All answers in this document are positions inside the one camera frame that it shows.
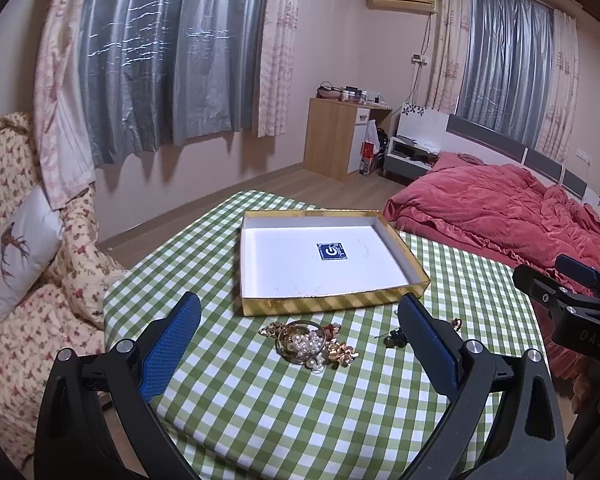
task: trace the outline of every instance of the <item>floral sofa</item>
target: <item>floral sofa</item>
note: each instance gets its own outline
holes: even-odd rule
[[[39,183],[30,114],[0,118],[0,228]],[[102,299],[124,270],[95,245],[94,192],[60,212],[60,250],[26,297],[0,322],[0,445],[22,467],[33,453],[38,410],[56,353],[104,350]]]

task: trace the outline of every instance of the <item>red comforter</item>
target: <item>red comforter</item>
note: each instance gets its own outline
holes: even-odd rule
[[[391,197],[384,216],[401,231],[511,267],[527,264],[581,293],[586,291],[556,272],[556,256],[568,254],[600,269],[597,213],[569,200],[560,186],[547,188],[510,164],[429,173]],[[552,373],[575,377],[582,356],[554,344],[546,309],[534,309]]]

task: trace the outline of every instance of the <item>deer print pillow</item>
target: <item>deer print pillow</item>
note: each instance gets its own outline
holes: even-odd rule
[[[62,221],[38,184],[0,229],[0,320],[20,303],[56,256]]]

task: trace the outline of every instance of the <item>metal screw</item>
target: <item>metal screw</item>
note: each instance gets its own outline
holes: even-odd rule
[[[542,359],[542,354],[535,348],[529,350],[529,353],[527,355],[529,356],[529,359],[531,359],[535,363],[539,362],[540,359]]]
[[[71,357],[71,350],[68,348],[63,348],[58,352],[57,358],[59,361],[68,361],[69,357]]]
[[[479,341],[471,339],[471,341],[466,342],[466,349],[472,354],[479,354],[484,350],[484,346]]]
[[[116,345],[116,350],[121,354],[126,354],[127,352],[131,352],[131,349],[134,347],[134,342],[131,339],[123,339],[119,341]]]

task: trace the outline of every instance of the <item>logo sticker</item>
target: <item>logo sticker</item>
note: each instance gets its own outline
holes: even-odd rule
[[[342,244],[317,244],[320,257],[323,260],[346,260],[347,255]]]

